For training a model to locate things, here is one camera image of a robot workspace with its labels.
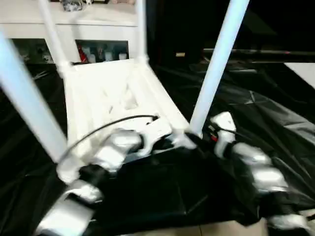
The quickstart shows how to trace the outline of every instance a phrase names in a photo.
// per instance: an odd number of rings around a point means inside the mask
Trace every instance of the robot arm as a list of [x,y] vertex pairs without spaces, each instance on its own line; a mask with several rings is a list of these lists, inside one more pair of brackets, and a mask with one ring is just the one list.
[[289,186],[271,159],[259,148],[235,141],[236,128],[230,113],[221,113],[212,122],[214,127],[210,129],[218,134],[216,156],[244,166],[239,181],[243,186],[247,182],[257,192],[257,204],[261,216],[267,220],[269,234],[310,235],[306,218],[293,209]]
[[[235,125],[229,113],[214,117],[212,122],[215,124],[212,130],[216,133],[212,152],[223,162],[243,166],[237,181],[256,193],[254,204],[260,206],[260,215],[267,219],[269,232],[287,235],[298,231],[299,235],[308,235],[307,221],[293,210],[288,184],[282,173],[272,165],[271,159],[262,150],[235,140]],[[89,223],[93,221],[97,204],[106,196],[106,186],[110,179],[116,177],[124,163],[150,156],[156,142],[170,134],[175,148],[196,148],[187,136],[176,134],[160,118],[148,124],[140,133],[132,130],[113,132],[101,143],[91,163],[80,169],[79,178],[48,211],[36,234],[84,235]],[[236,194],[236,198],[241,198],[238,194],[242,194],[242,189]]]

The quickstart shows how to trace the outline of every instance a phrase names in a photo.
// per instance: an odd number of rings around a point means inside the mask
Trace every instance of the shelf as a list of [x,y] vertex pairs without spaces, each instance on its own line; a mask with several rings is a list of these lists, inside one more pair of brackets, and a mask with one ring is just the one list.
[[[136,26],[134,5],[84,4],[82,11],[65,12],[59,2],[50,2],[58,25]],[[37,0],[6,0],[0,7],[0,24],[43,24]]]

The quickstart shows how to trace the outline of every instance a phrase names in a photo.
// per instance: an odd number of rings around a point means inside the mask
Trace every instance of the tiled floor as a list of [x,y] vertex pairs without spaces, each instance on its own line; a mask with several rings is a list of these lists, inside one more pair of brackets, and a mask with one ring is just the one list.
[[138,233],[136,236],[267,236],[265,222],[245,228],[235,221],[202,225],[200,227],[186,227],[180,229],[157,230]]

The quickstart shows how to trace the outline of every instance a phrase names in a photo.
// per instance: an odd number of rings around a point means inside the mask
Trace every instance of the black cable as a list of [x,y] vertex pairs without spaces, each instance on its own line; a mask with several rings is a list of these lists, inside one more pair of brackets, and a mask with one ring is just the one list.
[[84,141],[85,139],[87,139],[88,137],[90,137],[92,134],[98,132],[99,130],[102,130],[104,128],[107,128],[108,126],[111,126],[113,124],[117,124],[117,123],[120,123],[122,121],[125,121],[125,120],[129,120],[129,119],[135,119],[135,118],[145,118],[145,117],[149,117],[149,118],[152,118],[153,120],[157,119],[158,116],[153,116],[153,115],[136,115],[136,116],[130,116],[130,117],[125,117],[125,118],[121,118],[121,119],[118,119],[118,120],[115,120],[115,121],[112,121],[110,123],[107,123],[105,125],[102,125],[101,127],[93,130],[92,132],[84,135],[80,140],[76,141],[74,144],[72,144],[66,151],[65,153],[62,155],[62,157],[60,158],[60,161],[58,162],[58,164],[62,163],[69,155],[69,153],[75,148],[77,147],[82,141]]
[[226,132],[235,134],[235,135],[237,135],[237,136],[239,136],[239,137],[245,139],[246,141],[248,141],[248,142],[251,143],[251,144],[253,143],[252,139],[251,139],[250,137],[244,135],[244,134],[241,134],[241,133],[239,133],[239,132],[237,132],[237,131],[234,131],[234,130],[223,129],[223,128],[221,128],[219,125],[217,125],[217,124],[215,124],[215,123],[213,123],[213,122],[211,122],[211,121],[210,121],[209,123],[210,123],[210,125],[214,128],[214,130],[216,130],[216,131],[220,131],[220,130],[226,131]]

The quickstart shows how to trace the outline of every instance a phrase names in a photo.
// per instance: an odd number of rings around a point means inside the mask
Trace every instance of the white metal pole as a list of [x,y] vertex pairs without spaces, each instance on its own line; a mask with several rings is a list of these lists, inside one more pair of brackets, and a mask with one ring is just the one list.
[[67,70],[70,67],[70,62],[68,61],[63,48],[58,37],[56,25],[54,23],[52,14],[49,10],[49,2],[48,0],[38,0],[39,10],[41,11],[41,15],[44,20],[44,24],[46,26],[48,38],[50,41],[50,46],[52,48],[52,53],[57,58],[55,64],[61,75],[63,76],[64,70]]
[[190,120],[189,128],[195,134],[201,134],[202,132],[203,125],[209,113],[209,109],[216,94],[249,1],[250,0],[231,0],[229,3],[219,37]]
[[147,24],[146,24],[146,0],[136,0],[137,13],[137,58],[140,61],[147,61]]
[[1,31],[0,85],[52,160],[58,162],[67,149],[66,138],[14,46]]

